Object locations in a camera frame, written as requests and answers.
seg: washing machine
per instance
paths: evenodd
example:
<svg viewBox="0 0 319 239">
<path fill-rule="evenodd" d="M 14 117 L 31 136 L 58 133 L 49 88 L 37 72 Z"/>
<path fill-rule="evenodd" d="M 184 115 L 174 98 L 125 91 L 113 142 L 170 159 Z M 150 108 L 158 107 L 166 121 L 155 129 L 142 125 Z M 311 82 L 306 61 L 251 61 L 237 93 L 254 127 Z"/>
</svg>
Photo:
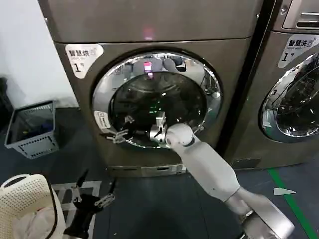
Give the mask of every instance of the washing machine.
<svg viewBox="0 0 319 239">
<path fill-rule="evenodd" d="M 110 174 L 185 172 L 150 141 L 163 117 L 216 145 L 262 0 L 39 3 Z"/>
<path fill-rule="evenodd" d="M 222 143 L 235 168 L 293 165 L 319 152 L 319 2 L 275 1 L 272 10 L 248 93 L 234 104 L 240 110 Z"/>
</svg>

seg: white cloth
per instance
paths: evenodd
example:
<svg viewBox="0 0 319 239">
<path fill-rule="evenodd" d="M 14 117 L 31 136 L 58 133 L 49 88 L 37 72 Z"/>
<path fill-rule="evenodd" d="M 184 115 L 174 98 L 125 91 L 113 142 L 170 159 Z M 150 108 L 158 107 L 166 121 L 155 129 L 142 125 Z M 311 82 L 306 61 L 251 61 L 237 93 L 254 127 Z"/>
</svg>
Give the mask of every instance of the white cloth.
<svg viewBox="0 0 319 239">
<path fill-rule="evenodd" d="M 14 239 L 46 239 L 54 226 L 55 216 L 52 207 L 24 215 L 12 221 Z"/>
</svg>

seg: washing machine door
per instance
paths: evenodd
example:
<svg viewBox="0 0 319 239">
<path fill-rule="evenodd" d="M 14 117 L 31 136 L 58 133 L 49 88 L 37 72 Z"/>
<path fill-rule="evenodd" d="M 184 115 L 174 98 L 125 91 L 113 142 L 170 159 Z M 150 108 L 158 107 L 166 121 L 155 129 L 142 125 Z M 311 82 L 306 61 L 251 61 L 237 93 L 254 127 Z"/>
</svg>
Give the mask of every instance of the washing machine door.
<svg viewBox="0 0 319 239">
<path fill-rule="evenodd" d="M 319 134 L 319 53 L 287 71 L 267 95 L 261 126 L 276 141 L 293 143 Z"/>
<path fill-rule="evenodd" d="M 160 147 L 149 136 L 159 113 L 165 112 L 168 127 L 186 123 L 198 132 L 214 123 L 221 103 L 221 86 L 207 64 L 166 51 L 115 64 L 98 80 L 92 98 L 101 134 L 148 148 Z"/>
</svg>

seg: dark floor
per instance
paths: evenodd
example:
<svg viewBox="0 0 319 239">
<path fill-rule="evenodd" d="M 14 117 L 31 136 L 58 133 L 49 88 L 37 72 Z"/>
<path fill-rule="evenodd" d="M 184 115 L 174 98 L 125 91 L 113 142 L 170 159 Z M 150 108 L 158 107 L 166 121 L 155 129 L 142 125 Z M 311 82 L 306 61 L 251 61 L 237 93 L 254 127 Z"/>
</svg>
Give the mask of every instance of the dark floor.
<svg viewBox="0 0 319 239">
<path fill-rule="evenodd" d="M 77 109 L 58 109 L 64 146 L 51 155 L 29 160 L 13 149 L 0 147 L 0 183 L 21 173 L 41 173 L 50 183 L 75 182 L 85 169 L 88 181 L 101 180 L 100 195 L 106 194 L 110 178 L 92 137 Z M 0 135 L 4 142 L 5 131 Z M 319 231 L 319 161 L 276 169 L 312 229 Z M 292 239 L 308 238 L 267 170 L 237 172 L 240 184 L 264 194 L 295 224 Z M 226 206 L 209 197 L 189 174 L 157 178 L 121 178 L 116 201 L 95 220 L 94 239 L 235 239 L 241 234 L 235 216 Z"/>
</svg>

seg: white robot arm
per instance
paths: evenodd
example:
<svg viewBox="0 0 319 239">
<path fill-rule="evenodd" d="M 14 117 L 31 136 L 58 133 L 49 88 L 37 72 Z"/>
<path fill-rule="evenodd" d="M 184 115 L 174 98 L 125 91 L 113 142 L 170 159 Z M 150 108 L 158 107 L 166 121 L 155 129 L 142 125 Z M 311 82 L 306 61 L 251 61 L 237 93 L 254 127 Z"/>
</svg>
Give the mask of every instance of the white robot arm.
<svg viewBox="0 0 319 239">
<path fill-rule="evenodd" d="M 160 123 L 152 127 L 151 140 L 175 151 L 206 193 L 240 216 L 248 238 L 288 238 L 295 228 L 292 222 L 265 196 L 243 189 L 231 166 L 209 144 L 200 141 L 189 126 L 165 128 L 164 114 L 157 121 Z"/>
</svg>

